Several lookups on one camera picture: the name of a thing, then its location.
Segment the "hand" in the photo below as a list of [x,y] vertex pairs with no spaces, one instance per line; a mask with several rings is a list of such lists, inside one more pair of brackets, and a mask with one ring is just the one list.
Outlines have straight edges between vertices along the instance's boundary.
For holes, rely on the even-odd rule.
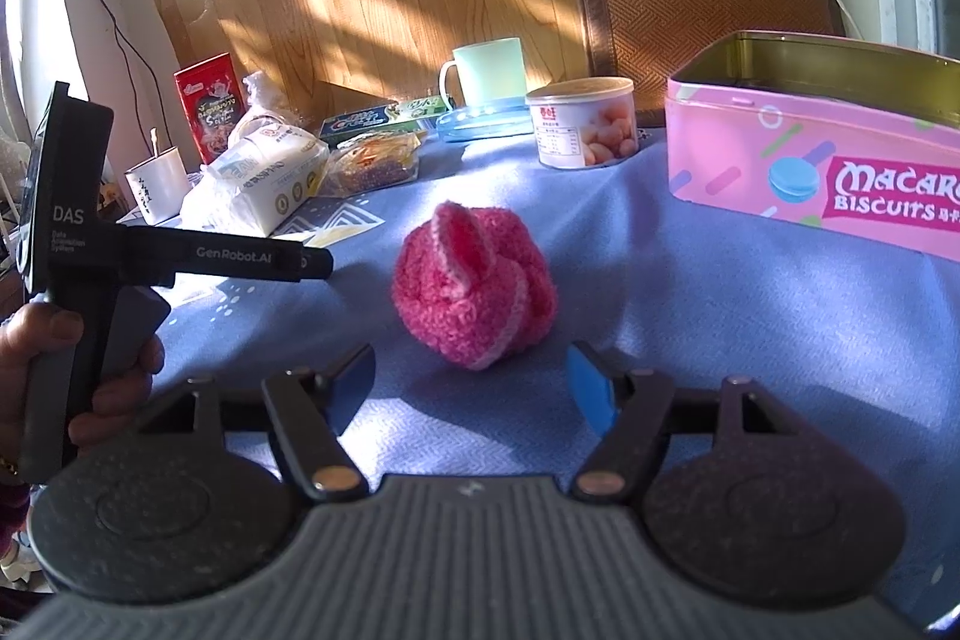
[[[77,344],[83,319],[50,304],[21,307],[0,327],[0,456],[16,463],[23,435],[23,404],[27,366],[41,353]],[[67,432],[80,449],[113,437],[130,423],[133,413],[150,396],[151,375],[163,368],[163,345],[153,336],[140,350],[136,366],[120,377],[107,378],[93,394],[93,410],[69,423]]]

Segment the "pink crocheted ball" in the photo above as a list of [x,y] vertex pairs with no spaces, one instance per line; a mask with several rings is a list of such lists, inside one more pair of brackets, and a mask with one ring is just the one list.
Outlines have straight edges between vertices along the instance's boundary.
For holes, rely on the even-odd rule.
[[544,254],[520,218],[452,201],[403,241],[392,297],[412,335],[467,369],[536,344],[557,314]]

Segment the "can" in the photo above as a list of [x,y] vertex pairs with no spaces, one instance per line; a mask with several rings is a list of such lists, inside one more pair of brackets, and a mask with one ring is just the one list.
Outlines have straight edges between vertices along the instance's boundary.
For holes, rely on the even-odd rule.
[[571,79],[529,92],[526,100],[546,167],[613,166],[640,150],[632,79]]

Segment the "mug handle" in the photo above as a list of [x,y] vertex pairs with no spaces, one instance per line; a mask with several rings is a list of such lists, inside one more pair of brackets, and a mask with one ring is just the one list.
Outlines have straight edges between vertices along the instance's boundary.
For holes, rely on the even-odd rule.
[[440,67],[440,98],[443,98],[443,103],[446,104],[446,108],[453,112],[455,107],[453,106],[453,101],[450,100],[450,94],[446,91],[446,73],[450,71],[451,66],[456,66],[456,61],[448,61]]

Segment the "table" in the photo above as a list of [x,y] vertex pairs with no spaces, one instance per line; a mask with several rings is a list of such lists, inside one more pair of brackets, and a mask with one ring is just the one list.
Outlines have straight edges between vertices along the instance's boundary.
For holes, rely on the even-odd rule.
[[[571,340],[683,386],[749,374],[894,486],[909,533],[883,593],[918,624],[937,620],[960,603],[960,265],[678,201],[666,181],[662,140],[582,172],[541,167],[531,137],[427,143],[418,182],[342,205],[341,220],[382,224],[334,245],[328,283],[179,281],[157,381],[213,373],[249,386],[368,341],[376,385],[342,442],[373,483],[387,472],[565,483],[597,442],[566,391]],[[544,343],[479,374],[411,338],[390,301],[400,242],[445,199],[515,210],[560,292]],[[336,208],[314,201],[299,215]],[[234,446],[269,458],[254,437]],[[668,460],[704,447],[676,444]]]

